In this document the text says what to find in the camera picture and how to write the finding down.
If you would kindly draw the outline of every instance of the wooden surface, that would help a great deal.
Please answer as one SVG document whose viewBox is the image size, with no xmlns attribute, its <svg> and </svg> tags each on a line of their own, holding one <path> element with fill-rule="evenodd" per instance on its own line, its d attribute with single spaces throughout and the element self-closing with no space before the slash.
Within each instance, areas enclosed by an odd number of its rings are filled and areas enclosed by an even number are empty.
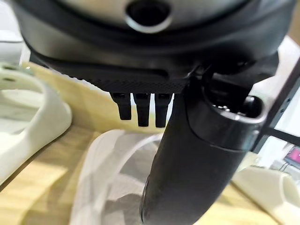
<svg viewBox="0 0 300 225">
<path fill-rule="evenodd" d="M 132 121 L 120 121 L 116 105 L 83 84 L 42 67 L 30 65 L 36 76 L 57 89 L 73 110 L 74 122 L 60 138 L 44 147 L 0 188 L 0 225 L 67 225 L 77 180 L 91 142 L 101 133 L 123 128 L 141 131 Z M 153 126 L 143 132 L 162 132 Z M 234 186 L 228 185 L 197 225 L 277 224 Z"/>
<path fill-rule="evenodd" d="M 297 0 L 289 36 L 300 45 L 300 0 Z"/>
</svg>

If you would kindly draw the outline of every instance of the black handle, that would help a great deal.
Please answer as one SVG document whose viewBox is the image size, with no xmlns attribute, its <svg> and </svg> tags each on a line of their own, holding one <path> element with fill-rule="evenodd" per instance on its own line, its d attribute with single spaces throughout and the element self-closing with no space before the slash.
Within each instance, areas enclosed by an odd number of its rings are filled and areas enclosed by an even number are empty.
<svg viewBox="0 0 300 225">
<path fill-rule="evenodd" d="M 227 118 L 203 98 L 193 98 L 175 96 L 172 116 L 141 202 L 142 221 L 146 225 L 194 224 L 226 187 L 251 149 L 263 121 L 261 116 L 238 121 L 231 118 L 233 113 L 228 113 Z M 225 127 L 233 134 L 241 133 L 236 139 L 231 138 L 233 149 L 220 137 L 230 136 Z M 210 137 L 209 141 L 201 138 L 208 134 L 218 137 Z"/>
</svg>

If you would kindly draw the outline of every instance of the black prong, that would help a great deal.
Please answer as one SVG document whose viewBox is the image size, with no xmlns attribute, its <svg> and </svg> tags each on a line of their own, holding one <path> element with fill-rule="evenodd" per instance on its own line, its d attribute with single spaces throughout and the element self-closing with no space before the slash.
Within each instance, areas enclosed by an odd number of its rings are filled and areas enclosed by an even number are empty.
<svg viewBox="0 0 300 225">
<path fill-rule="evenodd" d="M 133 94 L 137 109 L 137 119 L 139 127 L 149 126 L 149 109 L 151 94 Z"/>
<path fill-rule="evenodd" d="M 130 93 L 110 93 L 112 99 L 118 104 L 121 120 L 131 120 Z"/>
<path fill-rule="evenodd" d="M 155 125 L 157 128 L 165 127 L 171 98 L 171 94 L 155 94 Z"/>
</svg>

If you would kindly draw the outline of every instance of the black plastic device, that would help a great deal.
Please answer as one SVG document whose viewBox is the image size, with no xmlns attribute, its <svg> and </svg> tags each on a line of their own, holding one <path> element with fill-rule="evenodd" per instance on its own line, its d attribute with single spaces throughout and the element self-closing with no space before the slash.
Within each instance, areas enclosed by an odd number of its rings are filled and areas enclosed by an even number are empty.
<svg viewBox="0 0 300 225">
<path fill-rule="evenodd" d="M 179 1 L 137 0 L 106 14 L 109 22 L 70 0 L 11 1 L 32 54 L 110 92 L 122 120 L 131 119 L 133 93 L 138 124 L 147 126 L 155 94 L 156 125 L 164 127 L 175 94 L 141 201 L 146 225 L 193 224 L 251 150 L 267 111 L 248 94 L 275 74 L 296 2 L 243 0 L 203 17 L 195 10 L 202 1 L 181 1 L 193 21 L 181 21 Z"/>
</svg>

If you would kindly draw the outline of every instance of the screw hole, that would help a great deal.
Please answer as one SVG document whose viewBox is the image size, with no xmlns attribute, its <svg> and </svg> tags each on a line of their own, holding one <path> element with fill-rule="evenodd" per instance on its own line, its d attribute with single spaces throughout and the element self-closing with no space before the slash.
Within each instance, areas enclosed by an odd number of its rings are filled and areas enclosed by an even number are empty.
<svg viewBox="0 0 300 225">
<path fill-rule="evenodd" d="M 7 77 L 3 78 L 2 80 L 9 81 L 9 82 L 15 82 L 15 79 L 7 78 Z"/>
<path fill-rule="evenodd" d="M 4 66 L 2 66 L 2 68 L 3 68 L 3 69 L 7 69 L 7 70 L 17 70 L 16 67 L 10 66 L 10 65 L 4 65 Z"/>
</svg>

